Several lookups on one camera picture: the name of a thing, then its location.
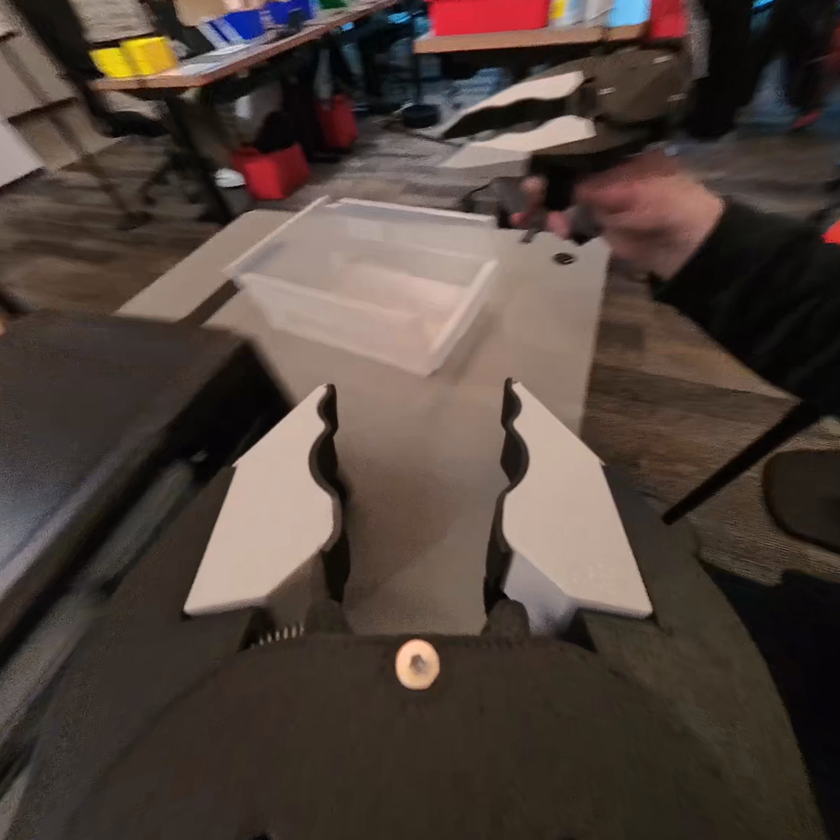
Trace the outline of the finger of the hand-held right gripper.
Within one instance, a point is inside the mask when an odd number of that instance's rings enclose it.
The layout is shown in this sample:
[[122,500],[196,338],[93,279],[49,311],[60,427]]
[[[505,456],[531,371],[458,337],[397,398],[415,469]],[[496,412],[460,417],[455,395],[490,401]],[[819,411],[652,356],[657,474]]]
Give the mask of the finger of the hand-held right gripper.
[[594,137],[595,124],[591,119],[559,117],[530,131],[510,131],[489,140],[471,141],[440,166],[460,170],[522,163],[532,154]]
[[574,70],[531,78],[496,93],[462,111],[443,130],[445,140],[499,131],[519,123],[548,119],[564,113],[564,102],[585,82],[583,71]]

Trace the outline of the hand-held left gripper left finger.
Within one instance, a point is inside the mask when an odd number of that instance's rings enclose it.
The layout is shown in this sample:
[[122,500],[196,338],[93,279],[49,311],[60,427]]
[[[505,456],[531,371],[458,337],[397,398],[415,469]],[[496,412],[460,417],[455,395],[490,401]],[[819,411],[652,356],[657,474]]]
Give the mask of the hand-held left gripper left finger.
[[183,606],[190,617],[261,608],[303,617],[342,603],[350,578],[333,384],[317,386],[233,467]]

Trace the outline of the black rod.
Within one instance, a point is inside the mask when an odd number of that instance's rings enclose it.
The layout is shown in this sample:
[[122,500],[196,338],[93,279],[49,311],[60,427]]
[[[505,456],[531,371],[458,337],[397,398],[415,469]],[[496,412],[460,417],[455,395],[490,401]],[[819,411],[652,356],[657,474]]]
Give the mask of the black rod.
[[686,497],[666,510],[661,516],[661,521],[670,526],[687,517],[761,460],[817,424],[822,418],[823,413],[816,406],[805,402],[794,405],[775,425],[756,437],[750,445],[717,469]]

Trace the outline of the red bag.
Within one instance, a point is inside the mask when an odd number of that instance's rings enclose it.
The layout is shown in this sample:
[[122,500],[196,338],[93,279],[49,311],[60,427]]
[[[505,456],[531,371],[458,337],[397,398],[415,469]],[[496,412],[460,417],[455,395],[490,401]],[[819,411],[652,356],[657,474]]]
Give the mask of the red bag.
[[359,138],[352,98],[335,93],[329,99],[316,100],[316,112],[328,151],[351,152]]

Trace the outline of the large clear plastic drawer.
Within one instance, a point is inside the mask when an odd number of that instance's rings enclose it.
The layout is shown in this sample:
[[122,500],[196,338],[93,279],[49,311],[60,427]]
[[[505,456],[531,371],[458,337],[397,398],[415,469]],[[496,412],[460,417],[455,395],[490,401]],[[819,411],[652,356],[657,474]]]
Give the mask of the large clear plastic drawer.
[[328,196],[224,268],[269,326],[427,377],[485,306],[492,216]]

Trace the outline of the yellow plastic bin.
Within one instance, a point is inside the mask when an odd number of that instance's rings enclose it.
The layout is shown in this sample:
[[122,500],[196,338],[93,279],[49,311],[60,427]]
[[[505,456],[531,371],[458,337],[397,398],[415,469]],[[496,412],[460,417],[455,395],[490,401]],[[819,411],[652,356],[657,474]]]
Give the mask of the yellow plastic bin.
[[119,45],[128,77],[151,77],[178,67],[172,42],[164,36],[129,38]]
[[135,76],[128,55],[121,47],[97,48],[89,51],[89,57],[97,70],[111,79],[125,79]]

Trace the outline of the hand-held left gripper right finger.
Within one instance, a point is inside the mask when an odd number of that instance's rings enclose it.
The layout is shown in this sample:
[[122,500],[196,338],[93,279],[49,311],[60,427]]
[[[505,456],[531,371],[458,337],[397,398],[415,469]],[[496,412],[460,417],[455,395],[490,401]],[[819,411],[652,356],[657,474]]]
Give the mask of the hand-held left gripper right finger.
[[654,608],[605,466],[519,381],[500,414],[499,494],[486,552],[486,614],[521,604],[534,634],[563,634],[580,613],[646,620]]

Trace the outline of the red plastic bin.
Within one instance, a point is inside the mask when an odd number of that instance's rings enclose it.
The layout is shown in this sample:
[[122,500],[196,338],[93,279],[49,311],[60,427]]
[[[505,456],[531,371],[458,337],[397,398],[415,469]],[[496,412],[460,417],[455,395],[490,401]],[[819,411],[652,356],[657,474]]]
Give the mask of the red plastic bin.
[[428,1],[438,37],[487,35],[546,28],[550,1]]

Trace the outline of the beige shelf unit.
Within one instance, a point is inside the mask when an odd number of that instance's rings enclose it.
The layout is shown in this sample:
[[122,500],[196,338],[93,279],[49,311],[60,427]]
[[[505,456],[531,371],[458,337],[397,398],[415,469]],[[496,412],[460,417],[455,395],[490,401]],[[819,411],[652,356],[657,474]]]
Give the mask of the beige shelf unit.
[[10,2],[1,2],[1,48],[2,187],[115,144]]

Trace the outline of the long wooden table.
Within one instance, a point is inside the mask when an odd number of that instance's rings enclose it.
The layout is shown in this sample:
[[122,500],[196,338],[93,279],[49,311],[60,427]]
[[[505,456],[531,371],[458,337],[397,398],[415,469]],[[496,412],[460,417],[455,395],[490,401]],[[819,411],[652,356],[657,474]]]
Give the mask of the long wooden table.
[[225,79],[252,71],[265,65],[277,56],[285,56],[294,49],[300,49],[309,43],[330,35],[340,27],[367,18],[373,14],[391,9],[396,1],[368,1],[352,3],[343,9],[333,9],[320,14],[316,19],[306,22],[301,30],[293,35],[276,38],[265,43],[253,43],[238,51],[226,54],[215,62],[201,57],[197,70],[191,71],[192,65],[183,62],[171,70],[150,76],[142,76],[132,69],[132,75],[126,78],[101,78],[92,82],[95,91],[120,91],[135,94],[140,98],[160,101],[169,115],[174,130],[178,150],[185,155],[187,170],[197,177],[203,192],[203,219],[225,226],[235,219],[235,214],[224,195],[217,188],[214,176],[196,147],[193,133],[184,111],[182,94],[192,89],[211,86]]

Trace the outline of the red floor bin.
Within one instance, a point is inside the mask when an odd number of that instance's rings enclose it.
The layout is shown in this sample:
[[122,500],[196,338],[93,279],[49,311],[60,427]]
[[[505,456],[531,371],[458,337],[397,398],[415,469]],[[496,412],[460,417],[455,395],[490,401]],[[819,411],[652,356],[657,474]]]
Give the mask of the red floor bin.
[[246,146],[233,151],[229,160],[245,179],[248,195],[259,202],[285,200],[310,179],[310,166],[299,143],[268,153]]

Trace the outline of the person's right hand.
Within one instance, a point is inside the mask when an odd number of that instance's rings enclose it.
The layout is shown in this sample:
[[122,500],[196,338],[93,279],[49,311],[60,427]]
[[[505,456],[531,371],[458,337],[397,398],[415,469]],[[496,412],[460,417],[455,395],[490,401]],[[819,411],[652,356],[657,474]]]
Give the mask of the person's right hand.
[[615,256],[636,270],[669,280],[703,245],[726,209],[724,199],[695,181],[663,151],[640,154],[612,169],[589,174],[574,188],[572,206],[545,211],[548,188],[536,176],[522,184],[525,211],[512,221],[523,228],[542,217],[544,230],[570,240],[588,215]]

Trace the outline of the dark round object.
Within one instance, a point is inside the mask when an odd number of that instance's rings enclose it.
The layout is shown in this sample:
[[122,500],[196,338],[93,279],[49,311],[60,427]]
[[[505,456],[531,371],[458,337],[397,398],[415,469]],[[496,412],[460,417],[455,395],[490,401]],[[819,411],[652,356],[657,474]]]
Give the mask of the dark round object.
[[793,450],[771,457],[763,495],[772,519],[793,538],[839,553],[839,452]]

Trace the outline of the person's right forearm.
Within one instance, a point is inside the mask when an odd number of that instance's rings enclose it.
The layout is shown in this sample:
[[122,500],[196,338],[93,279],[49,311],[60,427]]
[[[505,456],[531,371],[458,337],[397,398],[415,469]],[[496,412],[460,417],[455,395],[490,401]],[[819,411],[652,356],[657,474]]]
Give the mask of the person's right forearm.
[[839,414],[839,247],[802,220],[725,202],[654,298],[774,387]]

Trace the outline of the black case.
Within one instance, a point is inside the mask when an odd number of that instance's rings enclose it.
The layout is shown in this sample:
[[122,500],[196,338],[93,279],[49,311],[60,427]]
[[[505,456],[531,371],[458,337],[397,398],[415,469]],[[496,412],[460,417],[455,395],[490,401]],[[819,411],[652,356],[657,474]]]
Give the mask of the black case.
[[1,384],[6,776],[77,622],[294,401],[230,332],[44,310],[7,325]]

